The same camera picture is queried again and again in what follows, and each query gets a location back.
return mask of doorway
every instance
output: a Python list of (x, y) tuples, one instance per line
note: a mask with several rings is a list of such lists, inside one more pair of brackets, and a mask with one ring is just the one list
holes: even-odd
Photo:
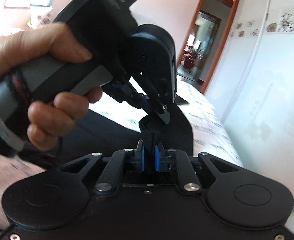
[(226, 28), (234, 0), (200, 0), (177, 64), (177, 74), (201, 84)]
[(177, 73), (189, 80), (197, 81), (205, 65), (209, 51), (217, 34), (221, 19), (199, 11), (192, 33), (189, 35)]

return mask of floral pattern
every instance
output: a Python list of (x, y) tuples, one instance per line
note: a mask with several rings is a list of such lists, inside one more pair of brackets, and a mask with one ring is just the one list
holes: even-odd
[(255, 24), (255, 20), (247, 22), (247, 27), (252, 27)]
[(254, 29), (251, 33), (251, 36), (258, 36), (259, 35), (259, 30), (258, 29)]
[(242, 27), (242, 23), (238, 23), (236, 29), (239, 30)]
[(269, 33), (274, 33), (277, 30), (277, 26), (278, 26), (277, 23), (270, 23), (270, 24), (268, 24), (266, 31)]
[(245, 36), (245, 32), (244, 31), (240, 31), (238, 34), (238, 37), (244, 37)]
[(293, 32), (294, 31), (294, 14), (285, 13), (281, 17), (282, 17), (282, 20), (280, 21), (280, 28), (278, 29), (278, 31)]

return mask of human hand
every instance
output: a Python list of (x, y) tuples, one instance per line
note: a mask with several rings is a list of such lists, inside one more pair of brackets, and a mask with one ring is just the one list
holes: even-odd
[[(72, 63), (92, 58), (92, 54), (78, 43), (66, 24), (53, 23), (0, 39), (0, 78), (12, 67), (46, 53)], [(56, 145), (58, 136), (73, 129), (75, 119), (85, 116), (89, 102), (94, 103), (101, 96), (102, 89), (94, 88), (86, 97), (62, 92), (52, 104), (33, 102), (28, 109), (31, 122), (27, 130), (29, 140), (40, 150), (51, 149)]]

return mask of screw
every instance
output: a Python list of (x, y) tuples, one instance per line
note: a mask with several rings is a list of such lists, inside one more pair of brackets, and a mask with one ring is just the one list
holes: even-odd
[(274, 240), (285, 240), (285, 236), (284, 235), (277, 235)]
[(11, 236), (9, 237), (10, 240), (20, 240), (20, 236), (17, 234), (11, 234)]
[(111, 185), (109, 183), (99, 183), (96, 185), (96, 189), (100, 192), (111, 190)]
[(185, 186), (184, 186), (184, 189), (186, 191), (190, 191), (190, 192), (194, 192), (194, 191), (197, 191), (200, 189), (200, 186), (196, 183), (187, 183)]

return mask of white patterned bedsheet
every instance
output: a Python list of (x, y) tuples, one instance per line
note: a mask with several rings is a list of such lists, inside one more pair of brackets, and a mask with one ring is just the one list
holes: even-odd
[[(131, 79), (130, 82), (139, 93), (141, 88)], [(242, 166), (242, 162), (234, 149), (230, 138), (214, 113), (213, 106), (192, 85), (178, 81), (177, 95), (189, 102), (179, 106), (191, 123), (194, 135), (194, 156), (200, 152), (208, 152), (230, 163)], [(119, 103), (103, 93), (99, 102), (90, 104), (89, 108), (106, 118), (135, 131), (140, 131), (138, 122), (145, 111), (130, 106), (127, 102)]]

